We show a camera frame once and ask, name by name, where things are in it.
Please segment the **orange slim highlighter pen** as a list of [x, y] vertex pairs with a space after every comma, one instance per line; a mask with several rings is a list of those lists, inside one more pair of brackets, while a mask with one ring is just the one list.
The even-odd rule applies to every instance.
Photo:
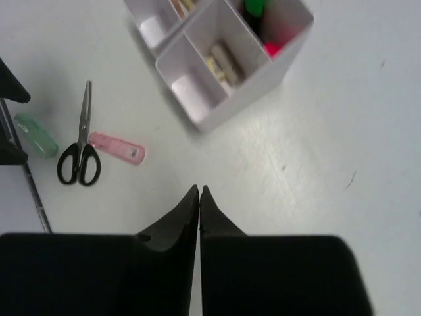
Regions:
[[178, 16], [180, 18], [184, 18], [185, 13], [183, 10], [182, 5], [180, 4], [179, 0], [171, 0], [173, 7], [175, 8], [176, 12], [178, 13]]

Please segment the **green correction tape case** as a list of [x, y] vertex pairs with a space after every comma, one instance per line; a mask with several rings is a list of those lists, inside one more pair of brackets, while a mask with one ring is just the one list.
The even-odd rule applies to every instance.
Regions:
[[25, 113], [17, 113], [14, 121], [40, 157], [50, 159], [56, 156], [59, 151], [58, 144], [34, 118]]

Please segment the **small tan eraser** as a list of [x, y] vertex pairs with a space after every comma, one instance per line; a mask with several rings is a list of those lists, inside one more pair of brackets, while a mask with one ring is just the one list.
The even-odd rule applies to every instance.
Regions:
[[212, 55], [206, 57], [205, 62], [209, 70], [215, 75], [219, 82], [227, 82], [227, 76], [225, 72], [220, 68], [219, 64], [216, 62]]

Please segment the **pink correction tape case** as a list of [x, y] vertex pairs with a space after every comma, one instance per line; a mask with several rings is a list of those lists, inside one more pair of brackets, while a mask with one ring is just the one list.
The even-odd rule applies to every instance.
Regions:
[[91, 133], [89, 135], [89, 143], [95, 149], [131, 165], [140, 165], [146, 156], [146, 150], [143, 146], [100, 132]]

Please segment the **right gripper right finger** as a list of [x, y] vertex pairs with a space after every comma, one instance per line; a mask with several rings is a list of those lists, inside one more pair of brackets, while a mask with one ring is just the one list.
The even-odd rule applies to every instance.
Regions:
[[200, 200], [204, 315], [372, 315], [350, 247], [337, 236], [250, 236]]

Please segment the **pink black highlighter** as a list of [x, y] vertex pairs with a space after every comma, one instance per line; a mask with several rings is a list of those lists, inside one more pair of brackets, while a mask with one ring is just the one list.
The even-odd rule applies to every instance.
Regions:
[[271, 41], [266, 41], [264, 43], [264, 48], [271, 59], [275, 59], [284, 49], [284, 43], [276, 43]]

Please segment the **yellow slim highlighter pen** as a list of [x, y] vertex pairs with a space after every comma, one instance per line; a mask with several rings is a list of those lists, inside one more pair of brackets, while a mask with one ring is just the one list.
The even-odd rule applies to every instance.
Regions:
[[180, 2], [188, 11], [192, 11], [195, 8], [194, 0], [180, 0]]

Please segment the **left white organizer tray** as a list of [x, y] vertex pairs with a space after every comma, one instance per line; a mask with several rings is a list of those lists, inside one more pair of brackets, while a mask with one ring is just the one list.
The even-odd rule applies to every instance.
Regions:
[[171, 1], [127, 0], [124, 2], [136, 29], [150, 53], [157, 57], [182, 26], [205, 5], [195, 1], [195, 8], [188, 11], [183, 4], [185, 16], [180, 18]]

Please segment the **white eraser stick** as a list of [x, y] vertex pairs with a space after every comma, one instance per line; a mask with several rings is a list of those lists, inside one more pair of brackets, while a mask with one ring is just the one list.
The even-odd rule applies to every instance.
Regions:
[[231, 85], [238, 85], [241, 82], [241, 70], [231, 53], [220, 43], [214, 44], [210, 52], [220, 68], [225, 72], [228, 82]]

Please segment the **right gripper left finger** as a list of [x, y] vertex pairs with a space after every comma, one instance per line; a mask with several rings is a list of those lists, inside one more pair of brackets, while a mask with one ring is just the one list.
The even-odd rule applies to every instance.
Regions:
[[137, 234], [1, 237], [2, 315], [187, 315], [199, 191]]

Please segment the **black handled scissors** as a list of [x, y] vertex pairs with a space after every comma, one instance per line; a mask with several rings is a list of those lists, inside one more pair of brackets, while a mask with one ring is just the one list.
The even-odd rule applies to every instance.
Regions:
[[[78, 141], [71, 144], [63, 151], [57, 163], [57, 177], [61, 184], [72, 185], [79, 182], [82, 186], [89, 187], [94, 185], [101, 174], [101, 160], [89, 143], [89, 128], [91, 123], [91, 107], [92, 107], [92, 81], [86, 82], [82, 108], [80, 113]], [[72, 158], [72, 168], [70, 179], [66, 180], [63, 176], [63, 165], [67, 158]], [[95, 161], [95, 174], [90, 181], [86, 180], [86, 171], [89, 159]]]

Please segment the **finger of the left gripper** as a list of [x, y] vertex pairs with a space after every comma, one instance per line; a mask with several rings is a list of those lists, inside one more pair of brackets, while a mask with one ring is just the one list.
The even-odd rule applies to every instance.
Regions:
[[18, 103], [28, 103], [30, 94], [0, 59], [0, 97]]

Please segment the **white organizer tray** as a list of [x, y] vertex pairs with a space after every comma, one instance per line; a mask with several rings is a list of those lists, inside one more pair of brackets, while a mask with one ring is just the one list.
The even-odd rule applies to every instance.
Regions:
[[156, 68], [191, 123], [208, 132], [284, 79], [314, 17], [302, 1], [206, 1], [164, 51]]
[[171, 1], [127, 0], [124, 2], [136, 29], [150, 53], [157, 57], [182, 26], [205, 5], [195, 1], [195, 8], [188, 11], [183, 4], [185, 16], [180, 18]]

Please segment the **right white organizer tray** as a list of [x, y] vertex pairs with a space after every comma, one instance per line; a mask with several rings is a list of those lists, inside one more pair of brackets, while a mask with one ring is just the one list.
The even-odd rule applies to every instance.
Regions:
[[284, 79], [314, 17], [302, 1], [206, 1], [164, 51], [156, 68], [191, 123], [208, 132]]

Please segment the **green black highlighter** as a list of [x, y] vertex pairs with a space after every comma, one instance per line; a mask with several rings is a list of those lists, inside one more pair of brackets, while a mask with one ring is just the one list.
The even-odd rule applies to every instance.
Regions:
[[245, 11], [255, 18], [263, 16], [266, 0], [244, 0]]

